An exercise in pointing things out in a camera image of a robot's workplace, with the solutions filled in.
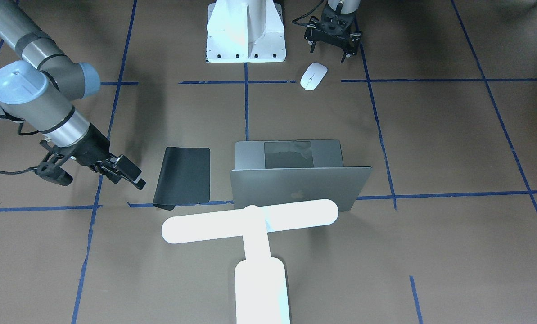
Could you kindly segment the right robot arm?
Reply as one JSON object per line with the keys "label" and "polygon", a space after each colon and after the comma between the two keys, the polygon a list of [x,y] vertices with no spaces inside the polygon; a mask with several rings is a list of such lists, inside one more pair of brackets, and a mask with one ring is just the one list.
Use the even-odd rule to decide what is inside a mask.
{"label": "right robot arm", "polygon": [[27,172],[68,186],[72,176],[62,165],[73,159],[113,183],[124,179],[143,189],[140,168],[112,154],[108,138],[73,105],[98,93],[95,68],[73,62],[13,0],[0,0],[0,37],[19,57],[0,69],[0,119],[30,124],[44,136],[46,156]]}

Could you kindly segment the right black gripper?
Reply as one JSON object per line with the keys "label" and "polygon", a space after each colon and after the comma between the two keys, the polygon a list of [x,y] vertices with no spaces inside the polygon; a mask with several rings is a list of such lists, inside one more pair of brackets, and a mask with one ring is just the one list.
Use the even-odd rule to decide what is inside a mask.
{"label": "right black gripper", "polygon": [[124,179],[137,189],[146,185],[141,169],[124,155],[114,156],[109,151],[110,142],[93,124],[77,142],[68,147],[71,157],[81,166],[104,175],[113,183]]}

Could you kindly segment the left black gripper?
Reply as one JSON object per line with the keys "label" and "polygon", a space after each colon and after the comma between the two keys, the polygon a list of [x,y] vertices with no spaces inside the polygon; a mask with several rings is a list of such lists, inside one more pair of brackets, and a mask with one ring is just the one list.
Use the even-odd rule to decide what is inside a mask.
{"label": "left black gripper", "polygon": [[343,56],[340,63],[355,56],[361,45],[362,32],[351,31],[354,12],[336,14],[331,7],[325,7],[320,16],[311,16],[306,23],[304,38],[310,45],[310,53],[314,53],[318,41],[330,45],[341,45]]}

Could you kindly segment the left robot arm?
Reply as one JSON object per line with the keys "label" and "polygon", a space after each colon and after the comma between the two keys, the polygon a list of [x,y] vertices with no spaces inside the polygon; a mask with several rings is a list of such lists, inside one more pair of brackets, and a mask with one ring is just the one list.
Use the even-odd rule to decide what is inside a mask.
{"label": "left robot arm", "polygon": [[318,42],[323,42],[343,51],[341,64],[355,56],[363,35],[355,25],[360,3],[360,0],[327,0],[320,18],[311,16],[306,26],[304,39],[311,45],[310,53]]}

